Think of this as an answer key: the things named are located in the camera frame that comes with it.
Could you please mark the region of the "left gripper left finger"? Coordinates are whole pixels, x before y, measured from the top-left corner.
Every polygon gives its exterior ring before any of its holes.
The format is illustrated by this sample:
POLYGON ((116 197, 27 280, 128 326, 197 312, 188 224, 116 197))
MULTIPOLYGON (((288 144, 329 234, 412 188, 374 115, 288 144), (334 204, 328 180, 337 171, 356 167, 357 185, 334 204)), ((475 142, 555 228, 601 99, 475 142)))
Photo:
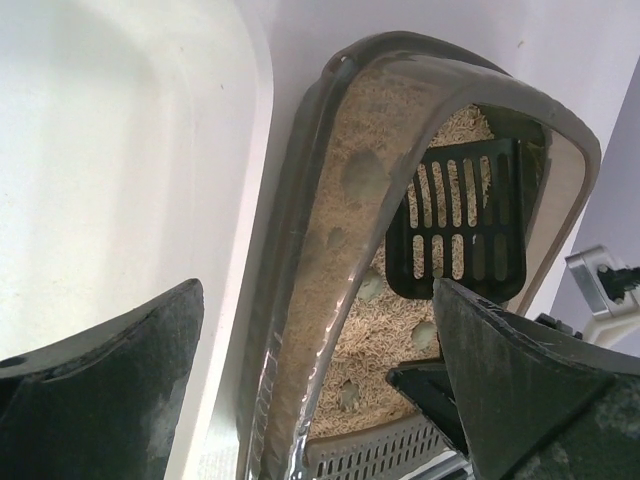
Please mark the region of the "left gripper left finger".
POLYGON ((2 360, 2 478, 163 478, 203 318, 202 284, 189 279, 2 360))

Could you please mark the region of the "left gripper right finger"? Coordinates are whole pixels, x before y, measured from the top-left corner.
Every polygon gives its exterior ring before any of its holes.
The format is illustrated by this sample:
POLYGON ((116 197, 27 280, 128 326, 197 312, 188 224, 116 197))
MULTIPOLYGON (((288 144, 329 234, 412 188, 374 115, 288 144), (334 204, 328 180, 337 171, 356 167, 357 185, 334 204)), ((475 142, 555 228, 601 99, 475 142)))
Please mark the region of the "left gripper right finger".
POLYGON ((478 479, 635 479, 639 361, 532 321, 451 280, 434 286, 441 355, 388 383, 478 479))

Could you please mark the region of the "grey litter clump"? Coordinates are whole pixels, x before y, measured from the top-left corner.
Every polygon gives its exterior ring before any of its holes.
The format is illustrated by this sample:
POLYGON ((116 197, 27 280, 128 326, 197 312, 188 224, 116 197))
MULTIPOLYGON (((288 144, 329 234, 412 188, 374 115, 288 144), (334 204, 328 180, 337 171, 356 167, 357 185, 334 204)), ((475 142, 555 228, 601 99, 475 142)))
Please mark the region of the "grey litter clump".
POLYGON ((411 340, 416 350, 426 350, 437 335, 436 326, 431 322, 418 323, 411 333, 411 340))
POLYGON ((362 301, 371 301, 384 290, 382 274, 375 268, 369 268, 363 276, 362 283, 357 292, 357 298, 362 301))
POLYGON ((340 247, 345 240, 346 233, 340 227, 334 227, 330 230, 327 236, 326 246, 328 249, 336 249, 340 247))
POLYGON ((352 380, 346 380, 340 389, 339 409, 343 412, 354 412, 360 405, 359 385, 352 380))
POLYGON ((351 155, 341 176, 344 193, 353 201, 372 198, 388 183, 389 177, 382 161, 371 150, 361 150, 351 155))

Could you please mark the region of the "black slotted litter scoop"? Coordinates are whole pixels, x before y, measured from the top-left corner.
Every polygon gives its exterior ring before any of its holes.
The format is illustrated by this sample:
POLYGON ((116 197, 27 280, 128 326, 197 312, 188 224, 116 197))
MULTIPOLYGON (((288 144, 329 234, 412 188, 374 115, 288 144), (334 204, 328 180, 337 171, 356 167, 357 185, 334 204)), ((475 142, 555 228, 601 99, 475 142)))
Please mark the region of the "black slotted litter scoop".
POLYGON ((493 139, 426 151, 385 237, 386 280, 429 300, 449 278, 505 303, 526 279, 520 143, 493 139))

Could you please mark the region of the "brown translucent litter box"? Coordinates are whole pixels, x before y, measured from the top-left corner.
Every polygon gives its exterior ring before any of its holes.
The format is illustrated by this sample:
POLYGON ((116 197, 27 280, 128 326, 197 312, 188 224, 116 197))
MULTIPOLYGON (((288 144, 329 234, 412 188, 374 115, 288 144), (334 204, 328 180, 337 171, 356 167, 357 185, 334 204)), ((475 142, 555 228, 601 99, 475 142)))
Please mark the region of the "brown translucent litter box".
POLYGON ((471 105, 539 124, 548 163, 527 230, 527 277, 511 310, 532 304, 578 220, 601 163, 573 112, 456 45, 413 32, 366 37, 337 52, 298 108, 252 303, 239 389, 240 479, 288 479, 302 465, 337 340, 407 187, 438 129, 471 105), (389 183, 364 201, 341 185, 371 150, 389 183), (346 237, 328 249, 334 227, 346 237))

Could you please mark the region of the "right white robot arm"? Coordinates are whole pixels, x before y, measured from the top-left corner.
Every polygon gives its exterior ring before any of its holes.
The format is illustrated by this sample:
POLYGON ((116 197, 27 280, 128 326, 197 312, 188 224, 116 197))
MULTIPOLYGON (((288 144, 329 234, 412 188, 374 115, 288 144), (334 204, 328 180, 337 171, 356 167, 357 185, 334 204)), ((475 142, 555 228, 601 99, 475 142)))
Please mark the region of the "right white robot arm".
POLYGON ((639 329, 639 269, 625 265, 597 245, 565 258, 588 305, 591 319, 575 329, 557 316, 541 313, 539 324, 602 348, 612 348, 639 329))

